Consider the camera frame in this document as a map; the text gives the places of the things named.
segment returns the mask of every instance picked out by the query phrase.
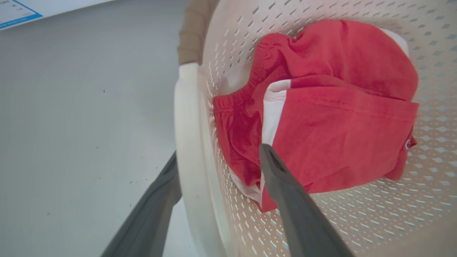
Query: basket handle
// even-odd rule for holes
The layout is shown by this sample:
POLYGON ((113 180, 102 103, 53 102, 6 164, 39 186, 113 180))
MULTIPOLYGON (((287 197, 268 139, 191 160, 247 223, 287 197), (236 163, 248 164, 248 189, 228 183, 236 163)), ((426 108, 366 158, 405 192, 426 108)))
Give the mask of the basket handle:
POLYGON ((179 65, 202 64, 209 22, 219 0, 190 0, 179 32, 179 65))

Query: blue border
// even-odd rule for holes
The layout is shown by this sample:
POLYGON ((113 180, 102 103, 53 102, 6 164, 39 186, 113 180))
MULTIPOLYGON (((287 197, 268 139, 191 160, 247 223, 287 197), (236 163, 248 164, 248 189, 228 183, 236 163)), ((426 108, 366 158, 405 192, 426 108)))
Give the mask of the blue border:
POLYGON ((10 1, 13 1, 13 2, 16 2, 16 3, 20 4, 21 6, 33 11, 35 14, 29 15, 29 16, 26 16, 26 17, 23 17, 23 18, 15 19, 15 20, 12 20, 12 21, 7 21, 7 22, 4 22, 4 23, 0 23, 0 29, 43 17, 43 15, 37 13, 36 11, 28 8, 27 6, 19 3, 16 0, 10 0, 10 1))

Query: gray floor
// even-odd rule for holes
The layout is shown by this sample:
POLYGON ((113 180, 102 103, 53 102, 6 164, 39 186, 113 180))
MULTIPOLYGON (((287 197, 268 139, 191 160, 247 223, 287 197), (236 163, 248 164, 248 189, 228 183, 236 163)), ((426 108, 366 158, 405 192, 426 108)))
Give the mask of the gray floor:
MULTIPOLYGON (((102 253, 175 149, 186 3, 119 0, 0 32, 0 256, 102 253)), ((196 255, 180 201, 164 256, 196 255)))

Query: laundry basket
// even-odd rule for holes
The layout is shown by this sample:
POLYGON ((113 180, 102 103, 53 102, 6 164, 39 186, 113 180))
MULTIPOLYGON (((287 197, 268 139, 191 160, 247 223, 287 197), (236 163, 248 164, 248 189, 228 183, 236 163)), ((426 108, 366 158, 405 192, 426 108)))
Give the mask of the laundry basket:
POLYGON ((180 32, 175 129, 179 174, 201 256, 289 256, 279 211, 235 186, 212 98, 245 85, 266 34, 294 37, 322 19, 401 35, 419 74, 418 144, 400 181, 311 195, 356 256, 457 256, 457 0, 192 0, 180 32))

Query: white fabric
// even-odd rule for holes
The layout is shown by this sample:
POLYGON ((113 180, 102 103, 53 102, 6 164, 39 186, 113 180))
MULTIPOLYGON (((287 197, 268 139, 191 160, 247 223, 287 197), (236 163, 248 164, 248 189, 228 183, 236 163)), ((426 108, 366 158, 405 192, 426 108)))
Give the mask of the white fabric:
MULTIPOLYGON (((380 28, 384 33, 391 37, 406 56, 409 57, 408 43, 397 33, 380 28)), ((279 80, 269 84, 263 99, 263 124, 262 124, 262 143, 273 145, 279 121, 281 120, 282 109, 286 102, 287 89, 291 87, 291 80, 279 80)), ((247 197, 259 203, 262 208, 262 192, 265 188, 265 178, 263 172, 260 175, 260 189, 257 185, 246 186, 240 178, 229 168, 228 173, 238 189, 247 197)))

